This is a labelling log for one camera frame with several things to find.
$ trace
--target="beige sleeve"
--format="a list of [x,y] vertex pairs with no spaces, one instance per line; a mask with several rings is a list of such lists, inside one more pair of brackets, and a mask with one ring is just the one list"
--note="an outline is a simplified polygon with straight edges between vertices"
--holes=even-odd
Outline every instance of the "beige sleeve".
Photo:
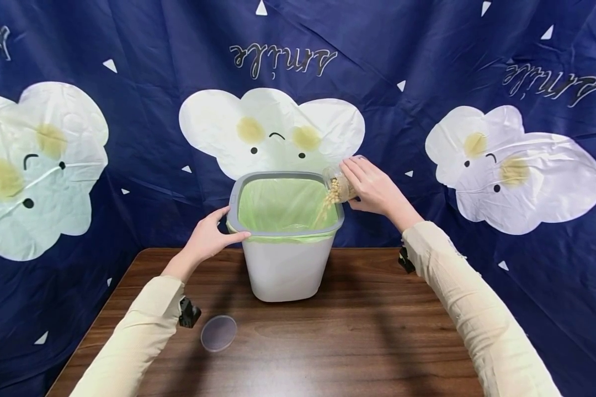
[[174,277],[148,281],[71,397],[134,397],[146,370],[177,331],[183,288]]
[[561,396],[510,310],[432,222],[402,234],[408,258],[453,319],[486,397]]

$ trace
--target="hand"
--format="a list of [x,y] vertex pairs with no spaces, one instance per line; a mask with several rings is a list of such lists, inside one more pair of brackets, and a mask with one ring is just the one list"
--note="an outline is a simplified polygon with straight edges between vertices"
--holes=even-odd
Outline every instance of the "hand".
[[382,214],[400,233],[424,221],[389,176],[369,160],[348,158],[340,168],[361,200],[349,200],[352,209]]
[[173,276],[185,283],[202,261],[212,258],[228,245],[240,243],[249,238],[251,235],[249,232],[220,233],[219,221],[229,210],[230,207],[226,206],[201,219],[185,247],[170,260],[161,275]]

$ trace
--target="cartoon face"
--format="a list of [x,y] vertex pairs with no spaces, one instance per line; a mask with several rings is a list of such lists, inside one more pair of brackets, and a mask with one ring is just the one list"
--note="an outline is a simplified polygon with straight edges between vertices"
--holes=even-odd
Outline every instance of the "cartoon face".
[[431,130],[426,149],[437,180],[456,190],[462,216],[507,234],[570,221],[596,205],[594,158],[562,135],[524,133],[512,106],[487,114],[453,109]]
[[190,145],[214,156],[234,180],[255,171],[319,173],[353,155],[364,139],[364,118],[352,104],[319,99],[298,106],[272,88],[241,99],[218,89],[194,93],[179,123]]
[[77,87],[34,84],[18,104],[0,97],[0,256],[34,259],[60,234],[88,230],[107,138],[100,109]]

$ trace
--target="trash can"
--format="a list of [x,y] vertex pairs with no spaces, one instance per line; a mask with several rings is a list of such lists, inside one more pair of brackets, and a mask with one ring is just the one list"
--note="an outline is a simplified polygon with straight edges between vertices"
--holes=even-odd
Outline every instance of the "trash can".
[[318,292],[344,222],[342,206],[325,205],[326,196],[323,176],[310,172],[256,172],[234,184],[227,227],[252,234],[243,251],[261,301],[298,301]]

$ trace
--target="wooden table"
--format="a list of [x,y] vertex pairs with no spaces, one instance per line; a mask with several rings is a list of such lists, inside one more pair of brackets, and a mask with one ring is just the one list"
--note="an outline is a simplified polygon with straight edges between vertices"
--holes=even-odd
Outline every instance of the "wooden table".
[[[140,252],[48,397],[69,395],[143,285],[176,252]],[[314,297],[265,304],[249,288],[242,251],[224,250],[186,285],[203,316],[193,329],[177,330],[139,396],[482,396],[448,314],[397,258],[397,249],[334,249]],[[234,317],[238,334],[213,354],[199,335],[217,314]]]

